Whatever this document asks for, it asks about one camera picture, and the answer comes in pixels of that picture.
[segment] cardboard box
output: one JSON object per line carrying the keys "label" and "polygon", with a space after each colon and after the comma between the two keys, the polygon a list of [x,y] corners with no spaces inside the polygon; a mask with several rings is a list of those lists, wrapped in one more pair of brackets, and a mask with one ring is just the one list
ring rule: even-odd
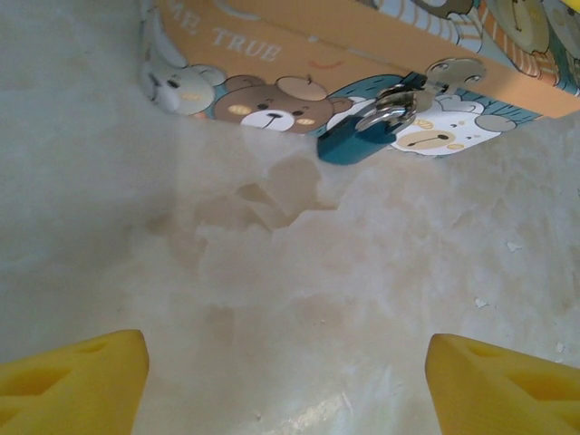
{"label": "cardboard box", "polygon": [[580,16],[558,0],[149,0],[142,19],[143,89],[183,115],[328,136],[447,58],[487,74],[394,148],[448,155],[580,109]]}

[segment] box lid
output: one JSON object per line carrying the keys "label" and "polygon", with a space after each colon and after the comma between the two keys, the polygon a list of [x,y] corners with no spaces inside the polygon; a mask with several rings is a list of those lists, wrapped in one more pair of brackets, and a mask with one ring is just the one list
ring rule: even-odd
{"label": "box lid", "polygon": [[227,3],[416,73],[450,57],[478,58],[488,73],[470,90],[552,118],[580,110],[580,16],[558,0]]}

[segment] box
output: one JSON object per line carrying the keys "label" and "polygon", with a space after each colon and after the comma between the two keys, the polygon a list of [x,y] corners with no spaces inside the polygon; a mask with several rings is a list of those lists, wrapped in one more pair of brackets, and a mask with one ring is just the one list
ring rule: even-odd
{"label": "box", "polygon": [[482,62],[483,80],[342,163],[386,146],[449,155],[580,109],[580,15],[558,0],[149,0],[141,13],[141,83],[161,109],[323,140],[382,90],[421,88],[434,63]]}

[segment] brown bear illustration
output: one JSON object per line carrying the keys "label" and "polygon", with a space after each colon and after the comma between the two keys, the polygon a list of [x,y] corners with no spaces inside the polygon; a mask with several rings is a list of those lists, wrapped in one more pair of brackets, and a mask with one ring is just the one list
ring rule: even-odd
{"label": "brown bear illustration", "polygon": [[447,18],[451,13],[466,14],[471,10],[471,7],[473,7],[473,0],[448,0],[446,2],[412,0],[412,2],[439,18]]}
{"label": "brown bear illustration", "polygon": [[229,93],[214,107],[216,119],[260,129],[304,134],[353,105],[348,98],[329,98],[323,86],[303,77],[266,84],[253,75],[237,75],[226,80],[226,88]]}

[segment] padlock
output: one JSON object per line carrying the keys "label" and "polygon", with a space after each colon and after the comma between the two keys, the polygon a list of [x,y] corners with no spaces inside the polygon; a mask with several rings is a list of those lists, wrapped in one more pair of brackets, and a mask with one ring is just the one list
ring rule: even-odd
{"label": "padlock", "polygon": [[318,139],[320,160],[352,165],[393,143],[397,133],[415,119],[416,92],[404,84],[382,91],[373,110],[366,107],[346,117]]}

